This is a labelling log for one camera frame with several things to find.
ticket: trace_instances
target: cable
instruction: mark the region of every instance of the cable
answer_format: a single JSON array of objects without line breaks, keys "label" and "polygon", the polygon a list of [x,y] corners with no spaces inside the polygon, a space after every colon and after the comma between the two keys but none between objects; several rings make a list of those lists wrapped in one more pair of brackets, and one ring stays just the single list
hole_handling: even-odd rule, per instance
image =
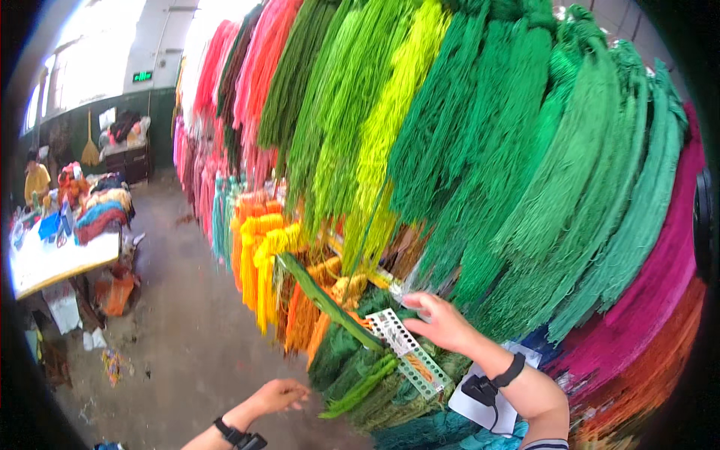
[{"label": "cable", "polygon": [[500,418],[500,413],[498,412],[498,407],[495,406],[495,403],[492,404],[492,409],[495,411],[495,422],[492,423],[492,426],[488,430],[490,432],[490,434],[502,436],[503,438],[518,438],[522,441],[525,436],[518,436],[516,434],[510,434],[510,433],[496,433],[492,430],[498,424],[498,419]]}]

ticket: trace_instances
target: concrete floor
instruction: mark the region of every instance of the concrete floor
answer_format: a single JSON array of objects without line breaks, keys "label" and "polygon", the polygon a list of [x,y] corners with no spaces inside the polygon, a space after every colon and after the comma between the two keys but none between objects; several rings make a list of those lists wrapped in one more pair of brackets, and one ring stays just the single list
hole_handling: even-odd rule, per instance
[{"label": "concrete floor", "polygon": [[[56,397],[89,446],[108,439],[127,450],[179,449],[266,381],[307,382],[305,359],[283,360],[199,228],[176,224],[190,208],[173,174],[133,188],[132,198],[132,234],[147,233],[135,260],[143,285],[131,311],[108,320],[104,336],[134,374],[110,387],[101,351],[85,352],[74,331],[61,338],[73,389],[60,387]],[[372,448],[342,419],[318,419],[320,410],[316,395],[308,409],[266,416],[252,430],[268,449]]]}]

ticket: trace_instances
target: green wall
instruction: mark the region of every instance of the green wall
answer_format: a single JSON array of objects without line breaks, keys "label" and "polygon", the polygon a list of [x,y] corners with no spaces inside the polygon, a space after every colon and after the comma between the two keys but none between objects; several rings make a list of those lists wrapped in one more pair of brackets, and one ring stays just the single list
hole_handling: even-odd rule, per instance
[{"label": "green wall", "polygon": [[[44,121],[40,126],[40,147],[49,145],[50,129],[58,121],[65,122],[69,131],[69,150],[66,153],[67,161],[62,161],[63,166],[73,161],[80,161],[83,148],[87,143],[87,120],[88,109],[90,109],[92,123],[92,140],[97,145],[100,136],[98,116],[110,108],[117,108],[117,113],[130,110],[138,112],[141,116],[148,113],[148,96],[150,96],[150,151],[155,168],[171,167],[173,165],[173,142],[170,138],[172,114],[175,107],[175,88],[154,89],[149,91],[133,92],[117,97],[98,100],[81,107],[71,109],[56,117]],[[13,173],[13,198],[15,204],[24,205],[24,165],[27,151],[32,144],[31,131],[21,136],[18,141],[18,148],[14,152],[14,173]],[[82,164],[84,174],[102,174],[106,171],[105,163],[96,167],[89,167]]]}]

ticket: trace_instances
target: sleeve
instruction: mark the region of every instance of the sleeve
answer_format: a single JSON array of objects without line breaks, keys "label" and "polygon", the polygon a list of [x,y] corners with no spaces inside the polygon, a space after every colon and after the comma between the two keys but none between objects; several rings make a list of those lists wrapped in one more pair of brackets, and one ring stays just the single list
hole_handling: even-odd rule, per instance
[{"label": "sleeve", "polygon": [[28,176],[25,177],[25,204],[32,203],[32,189],[30,189],[30,183],[27,182]]},{"label": "sleeve", "polygon": [[40,164],[40,168],[42,169],[42,182],[49,185],[50,174],[48,173],[48,169],[45,167],[45,164]]},{"label": "sleeve", "polygon": [[564,439],[540,439],[525,445],[521,450],[568,450]]}]

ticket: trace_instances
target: wrist strap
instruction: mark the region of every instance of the wrist strap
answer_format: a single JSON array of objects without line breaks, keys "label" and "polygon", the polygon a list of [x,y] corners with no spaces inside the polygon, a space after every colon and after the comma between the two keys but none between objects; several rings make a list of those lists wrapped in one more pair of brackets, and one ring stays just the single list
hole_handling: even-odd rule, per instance
[{"label": "wrist strap", "polygon": [[497,375],[490,383],[498,389],[505,387],[510,384],[510,382],[512,382],[520,374],[520,372],[523,371],[524,367],[525,355],[522,353],[516,353],[513,358],[513,363],[510,364],[510,368],[505,371],[504,374]]},{"label": "wrist strap", "polygon": [[263,439],[263,436],[259,434],[243,433],[235,427],[225,425],[222,421],[222,417],[215,419],[215,427],[220,430],[222,437],[227,442],[230,442],[234,447],[238,447],[240,450],[260,450],[267,446],[267,441]]}]

